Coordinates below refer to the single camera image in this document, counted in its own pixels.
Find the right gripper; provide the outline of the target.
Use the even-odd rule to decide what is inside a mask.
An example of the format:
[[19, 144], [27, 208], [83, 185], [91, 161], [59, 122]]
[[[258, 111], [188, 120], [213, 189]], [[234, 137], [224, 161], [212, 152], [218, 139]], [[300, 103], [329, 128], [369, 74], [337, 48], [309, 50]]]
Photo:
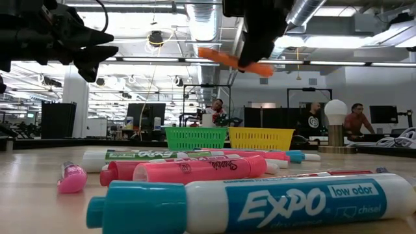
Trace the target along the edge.
[[270, 58], [275, 48], [275, 41], [284, 35], [286, 17], [292, 10], [295, 0], [244, 0], [244, 45], [238, 61], [238, 70], [245, 69], [263, 58], [264, 23], [271, 21], [267, 27], [265, 39], [265, 58]]

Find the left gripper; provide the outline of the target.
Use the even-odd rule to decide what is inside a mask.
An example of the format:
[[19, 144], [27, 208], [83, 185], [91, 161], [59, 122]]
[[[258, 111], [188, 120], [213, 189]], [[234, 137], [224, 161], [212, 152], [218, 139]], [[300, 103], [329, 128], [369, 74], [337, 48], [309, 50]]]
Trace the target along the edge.
[[78, 74], [88, 83], [96, 81], [99, 63], [119, 50], [115, 46], [96, 46], [112, 42], [114, 36], [85, 27], [75, 8], [55, 0], [31, 0], [31, 27], [38, 34], [31, 56], [41, 65], [47, 64], [52, 54], [67, 62], [72, 51], [93, 46], [73, 54]]

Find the orange highlighter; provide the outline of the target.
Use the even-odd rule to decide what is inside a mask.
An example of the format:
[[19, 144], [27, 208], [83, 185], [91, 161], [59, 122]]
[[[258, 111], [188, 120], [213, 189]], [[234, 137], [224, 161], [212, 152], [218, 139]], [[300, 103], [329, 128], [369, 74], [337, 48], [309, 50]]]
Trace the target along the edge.
[[274, 74], [273, 68], [269, 65], [252, 62], [247, 67], [243, 68], [239, 66], [239, 59], [237, 57], [206, 47], [198, 48], [198, 56], [232, 68], [236, 68], [242, 72], [256, 73], [262, 77], [271, 77]]

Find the green Expo marker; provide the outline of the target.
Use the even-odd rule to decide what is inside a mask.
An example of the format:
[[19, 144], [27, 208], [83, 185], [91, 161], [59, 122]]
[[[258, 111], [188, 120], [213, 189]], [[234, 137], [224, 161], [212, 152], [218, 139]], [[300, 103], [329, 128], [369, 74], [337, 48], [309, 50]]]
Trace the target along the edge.
[[86, 151], [81, 167], [87, 173], [98, 173], [111, 161], [150, 161], [155, 159], [182, 159], [217, 156], [219, 153], [210, 151]]

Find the pink highlighter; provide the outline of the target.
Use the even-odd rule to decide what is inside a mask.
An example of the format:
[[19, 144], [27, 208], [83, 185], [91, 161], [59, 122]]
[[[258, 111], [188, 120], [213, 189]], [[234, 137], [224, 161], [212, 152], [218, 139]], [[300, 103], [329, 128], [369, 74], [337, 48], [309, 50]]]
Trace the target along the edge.
[[154, 162], [138, 164], [134, 181], [181, 183], [259, 177], [267, 170], [262, 156], [197, 161]]
[[265, 151], [249, 151], [249, 150], [239, 150], [239, 149], [209, 149], [209, 148], [202, 148], [202, 151], [210, 151], [216, 153], [223, 153], [224, 155], [229, 154], [237, 154], [241, 157], [249, 157], [254, 155], [260, 155], [265, 159], [275, 159], [281, 161], [290, 162], [290, 157], [286, 155], [285, 152], [265, 152]]

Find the pink cap white marker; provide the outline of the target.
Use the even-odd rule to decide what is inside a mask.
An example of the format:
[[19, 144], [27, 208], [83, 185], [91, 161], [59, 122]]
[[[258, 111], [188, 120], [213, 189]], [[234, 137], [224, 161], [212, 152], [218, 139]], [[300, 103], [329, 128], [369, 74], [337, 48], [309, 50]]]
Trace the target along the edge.
[[[112, 181], [134, 181], [133, 171], [138, 164], [143, 163], [165, 163], [165, 162], [176, 162], [176, 161], [197, 161], [197, 160], [211, 160], [211, 159], [231, 159], [239, 158], [239, 155], [217, 155], [210, 157], [196, 157], [196, 158], [182, 158], [182, 159], [157, 159], [149, 162], [139, 161], [112, 161], [109, 163], [107, 169], [100, 172], [100, 183], [103, 186], [109, 186]], [[280, 169], [277, 161], [274, 159], [265, 159], [267, 163], [267, 169], [265, 174], [276, 174]]]

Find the pink thin marker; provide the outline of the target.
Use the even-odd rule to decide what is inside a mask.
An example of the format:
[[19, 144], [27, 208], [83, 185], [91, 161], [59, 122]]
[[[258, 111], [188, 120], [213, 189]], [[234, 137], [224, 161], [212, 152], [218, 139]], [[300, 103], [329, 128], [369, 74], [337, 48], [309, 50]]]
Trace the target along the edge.
[[72, 194], [82, 191], [86, 185], [88, 175], [85, 170], [71, 161], [62, 163], [62, 175], [57, 181], [59, 194]]

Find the red thin marker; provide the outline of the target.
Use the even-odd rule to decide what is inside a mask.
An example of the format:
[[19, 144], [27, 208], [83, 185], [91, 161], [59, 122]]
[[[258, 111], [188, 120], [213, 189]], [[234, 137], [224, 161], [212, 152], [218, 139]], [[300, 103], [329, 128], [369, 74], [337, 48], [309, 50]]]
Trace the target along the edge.
[[328, 177], [328, 176], [353, 176], [362, 174], [373, 174], [371, 170], [343, 170], [343, 171], [327, 171], [327, 172], [316, 172], [308, 174], [293, 174], [293, 175], [281, 175], [275, 177], [264, 177], [262, 179], [281, 179], [281, 178], [292, 178], [292, 177]]

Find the teal Expo marker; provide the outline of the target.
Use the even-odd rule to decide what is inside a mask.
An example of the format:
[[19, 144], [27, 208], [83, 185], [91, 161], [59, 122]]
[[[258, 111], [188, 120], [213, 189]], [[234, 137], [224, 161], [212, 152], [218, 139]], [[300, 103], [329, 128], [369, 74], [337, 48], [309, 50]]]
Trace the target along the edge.
[[220, 234], [402, 218], [416, 179], [392, 173], [149, 183], [113, 181], [86, 226], [102, 234]]

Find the long ceiling light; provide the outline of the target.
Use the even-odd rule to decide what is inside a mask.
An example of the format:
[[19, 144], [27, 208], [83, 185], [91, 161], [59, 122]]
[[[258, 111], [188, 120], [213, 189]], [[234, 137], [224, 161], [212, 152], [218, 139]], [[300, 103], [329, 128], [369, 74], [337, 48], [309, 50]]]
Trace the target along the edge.
[[220, 66], [219, 63], [202, 58], [182, 57], [111, 57], [102, 64], [130, 64], [152, 66]]
[[299, 66], [364, 66], [380, 68], [416, 68], [416, 62], [351, 62], [323, 60], [260, 60], [260, 64]]

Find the black partition panel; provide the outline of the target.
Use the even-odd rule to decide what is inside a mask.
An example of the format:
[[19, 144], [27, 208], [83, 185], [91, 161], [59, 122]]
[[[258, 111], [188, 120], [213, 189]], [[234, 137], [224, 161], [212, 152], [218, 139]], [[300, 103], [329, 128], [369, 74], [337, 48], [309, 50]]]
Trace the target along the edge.
[[300, 108], [244, 108], [244, 126], [272, 129], [295, 129], [300, 119]]
[[71, 138], [76, 103], [42, 103], [41, 139]]

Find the black monitor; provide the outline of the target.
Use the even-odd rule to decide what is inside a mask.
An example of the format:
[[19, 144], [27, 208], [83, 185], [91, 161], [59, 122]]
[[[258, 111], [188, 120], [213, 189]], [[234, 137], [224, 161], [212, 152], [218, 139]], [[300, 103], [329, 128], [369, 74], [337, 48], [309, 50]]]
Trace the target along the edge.
[[154, 117], [162, 118], [164, 125], [165, 103], [130, 103], [127, 107], [127, 116], [134, 118], [134, 127], [144, 130], [153, 130]]
[[370, 106], [370, 118], [372, 124], [397, 124], [397, 107], [388, 105]]

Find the yellow plastic basket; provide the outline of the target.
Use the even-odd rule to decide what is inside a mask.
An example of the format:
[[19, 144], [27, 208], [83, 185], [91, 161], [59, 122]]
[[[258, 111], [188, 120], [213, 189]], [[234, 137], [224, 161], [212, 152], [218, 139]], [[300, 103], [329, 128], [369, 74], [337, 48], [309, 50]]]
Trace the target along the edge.
[[234, 149], [287, 151], [294, 129], [229, 127], [228, 133], [231, 147]]

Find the white bulb lamp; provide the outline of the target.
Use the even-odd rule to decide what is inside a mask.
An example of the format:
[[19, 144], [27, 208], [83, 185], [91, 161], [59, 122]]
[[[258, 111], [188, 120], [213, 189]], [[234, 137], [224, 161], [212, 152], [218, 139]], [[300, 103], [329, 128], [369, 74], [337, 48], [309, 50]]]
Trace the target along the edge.
[[346, 104], [338, 99], [333, 99], [324, 107], [324, 113], [328, 119], [328, 145], [319, 146], [319, 153], [332, 154], [353, 154], [356, 153], [355, 147], [345, 146], [343, 124], [347, 115]]

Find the green plastic basket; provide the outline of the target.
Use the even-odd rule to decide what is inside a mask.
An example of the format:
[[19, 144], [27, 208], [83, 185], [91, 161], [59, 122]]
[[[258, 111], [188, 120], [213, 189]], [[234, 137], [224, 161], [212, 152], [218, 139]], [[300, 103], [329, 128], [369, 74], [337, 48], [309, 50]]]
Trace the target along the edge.
[[171, 151], [194, 148], [223, 148], [228, 129], [223, 127], [165, 127], [166, 141]]

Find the silver ventilation duct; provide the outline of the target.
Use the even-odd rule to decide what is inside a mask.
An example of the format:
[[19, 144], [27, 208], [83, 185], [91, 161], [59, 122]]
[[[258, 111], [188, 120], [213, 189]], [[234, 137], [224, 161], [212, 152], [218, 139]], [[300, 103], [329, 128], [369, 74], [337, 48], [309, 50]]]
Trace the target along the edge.
[[[205, 3], [205, 0], [191, 0], [194, 4], [185, 6], [189, 18], [188, 29], [194, 54], [199, 57], [199, 48], [220, 48], [220, 27], [222, 26], [222, 6]], [[202, 85], [218, 85], [220, 82], [220, 67], [218, 65], [197, 66], [198, 82]]]
[[327, 0], [296, 0], [287, 16], [287, 23], [295, 27], [303, 27], [315, 15]]

